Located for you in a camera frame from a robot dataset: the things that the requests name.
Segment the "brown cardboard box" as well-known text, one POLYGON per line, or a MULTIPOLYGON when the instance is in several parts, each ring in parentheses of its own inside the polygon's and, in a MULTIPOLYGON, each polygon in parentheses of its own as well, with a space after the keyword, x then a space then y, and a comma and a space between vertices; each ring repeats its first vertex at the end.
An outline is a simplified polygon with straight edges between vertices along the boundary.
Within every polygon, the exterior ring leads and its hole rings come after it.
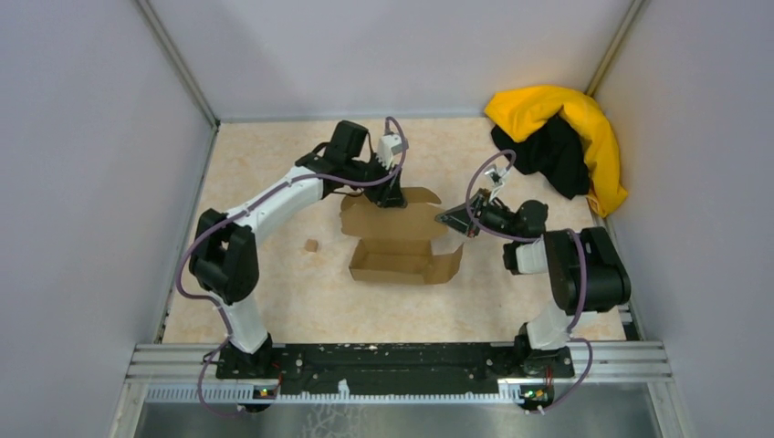
POLYGON ((425 187, 406 187, 403 208, 381 208, 363 196, 340 203, 341 232, 358 243, 349 262, 359 282, 434 286, 449 282, 458 272, 464 247, 436 253, 433 242, 448 227, 435 220, 443 210, 440 197, 425 187))

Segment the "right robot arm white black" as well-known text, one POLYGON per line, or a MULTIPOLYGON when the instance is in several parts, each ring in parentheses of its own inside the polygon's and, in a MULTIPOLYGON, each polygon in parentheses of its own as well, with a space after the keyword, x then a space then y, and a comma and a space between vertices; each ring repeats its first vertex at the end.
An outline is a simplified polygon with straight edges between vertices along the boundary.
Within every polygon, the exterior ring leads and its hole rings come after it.
POLYGON ((607 231, 550 231, 549 208, 527 200, 511 210, 486 189, 469 203, 439 213, 435 220, 473 238, 488 229, 508 238, 503 266, 513 276, 546 274, 551 300, 514 339, 507 365, 526 376, 548 374, 571 365, 568 342, 585 317, 629 301, 631 280, 607 231))

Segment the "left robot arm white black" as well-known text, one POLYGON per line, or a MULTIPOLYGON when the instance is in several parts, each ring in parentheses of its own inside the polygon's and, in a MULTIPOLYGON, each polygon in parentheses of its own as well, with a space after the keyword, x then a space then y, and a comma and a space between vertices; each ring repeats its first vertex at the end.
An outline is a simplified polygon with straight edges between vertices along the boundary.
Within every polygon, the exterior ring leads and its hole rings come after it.
POLYGON ((222 378, 264 378, 273 368, 271 336, 249 301, 260 277, 262 243, 295 214, 345 186, 378 208, 404 208, 400 178, 408 149, 403 128, 392 116, 385 118, 376 145, 367 128, 342 120, 329 141, 296 160, 259 195, 226 212, 209 209, 200 215, 182 266, 225 323, 221 360, 232 365, 222 378))

